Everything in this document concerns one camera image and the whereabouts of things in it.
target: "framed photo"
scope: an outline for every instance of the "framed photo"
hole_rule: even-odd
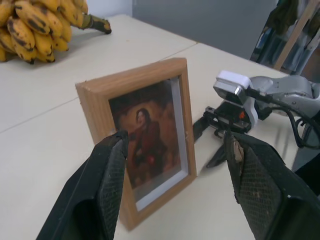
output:
[[[197,175],[187,60],[156,62],[76,89],[95,144],[128,131],[119,218],[131,230]]]

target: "banana stem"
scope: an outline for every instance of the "banana stem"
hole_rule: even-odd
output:
[[[105,34],[110,34],[112,32],[108,20],[91,14],[83,14],[83,24],[81,27],[79,27],[79,29],[95,29]]]

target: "table surface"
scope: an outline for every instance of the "table surface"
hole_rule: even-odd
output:
[[[34,240],[64,184],[93,149],[75,83],[184,57],[196,121],[205,107],[215,108],[222,101],[213,89],[219,71],[284,76],[128,16],[112,17],[110,22],[109,36],[77,31],[68,56],[59,56],[54,64],[0,65],[0,239]],[[250,134],[273,145],[292,166],[297,147],[288,118],[272,114]],[[133,231],[119,223],[114,239],[254,239],[234,199],[227,165],[202,170],[221,144],[207,129],[195,143],[197,179]]]

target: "woman in painting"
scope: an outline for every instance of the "woman in painting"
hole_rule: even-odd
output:
[[[132,163],[135,167],[146,163],[150,178],[153,179],[163,172],[163,156],[167,147],[160,139],[159,123],[151,120],[147,109],[139,109],[135,120],[139,127],[129,135],[130,140],[136,141]]]

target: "wire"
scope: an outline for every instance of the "wire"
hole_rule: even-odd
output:
[[[260,92],[258,90],[248,88],[246,90],[246,93],[249,97],[252,97],[256,100],[259,100],[259,101],[262,101],[265,103],[272,103],[272,104],[278,105],[279,107],[270,107],[270,109],[271,110],[281,110],[288,115],[291,126],[292,126],[293,134],[294,134],[294,139],[295,139],[296,145],[299,148],[306,147],[309,149],[316,149],[316,150],[320,149],[320,145],[312,146],[312,145],[307,144],[300,137],[299,132],[298,132],[299,124],[302,122],[301,125],[303,126],[305,123],[307,123],[313,128],[315,134],[317,135],[318,139],[320,140],[320,126],[318,125],[318,123],[314,119],[308,117],[302,111],[292,107],[291,105],[284,103],[282,101],[276,100],[271,95],[265,94],[265,93]],[[299,118],[297,121],[295,121],[295,118],[294,118],[294,115],[292,114],[292,112],[296,113],[301,118]]]

